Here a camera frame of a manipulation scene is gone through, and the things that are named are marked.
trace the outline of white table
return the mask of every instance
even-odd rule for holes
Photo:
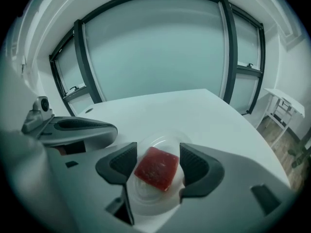
[[[299,102],[297,102],[295,99],[293,99],[292,97],[290,97],[289,95],[285,94],[284,92],[282,92],[282,91],[280,91],[278,89],[268,89],[268,88],[265,88],[265,90],[267,92],[269,92],[270,98],[269,98],[269,103],[268,103],[268,106],[266,108],[266,111],[265,111],[265,113],[262,116],[262,119],[267,114],[268,117],[270,117],[270,121],[266,125],[266,128],[268,127],[268,125],[270,124],[271,121],[274,121],[282,129],[282,131],[279,134],[279,136],[274,140],[274,142],[270,146],[270,147],[273,147],[275,145],[275,143],[277,143],[278,140],[284,135],[285,131],[289,127],[289,124],[290,124],[293,116],[296,113],[300,113],[303,118],[305,117],[305,107],[302,104],[300,104]],[[277,98],[277,102],[276,102],[276,104],[274,106],[274,109],[273,109],[272,113],[270,113],[270,112],[267,113],[267,110],[268,110],[268,108],[270,108],[270,105],[271,105],[271,103],[273,101],[273,97]],[[280,106],[280,102],[282,102],[282,104],[285,104],[287,106],[287,109],[284,109],[282,106]],[[282,109],[284,111],[284,114],[283,114],[280,122],[278,120],[276,120],[275,117],[274,117],[274,115],[275,115],[275,113],[276,113],[278,108],[280,108],[280,109]],[[289,116],[289,119],[286,122],[286,126],[283,126],[282,122],[283,122],[283,119],[285,118],[286,115]]]
[[[79,115],[114,124],[112,144],[140,142],[163,130],[183,132],[193,144],[242,155],[261,164],[288,187],[280,162],[257,130],[205,89],[139,96],[94,104]]]

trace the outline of red food piece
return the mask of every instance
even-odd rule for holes
[[[150,147],[134,174],[161,191],[167,191],[177,171],[179,157]]]

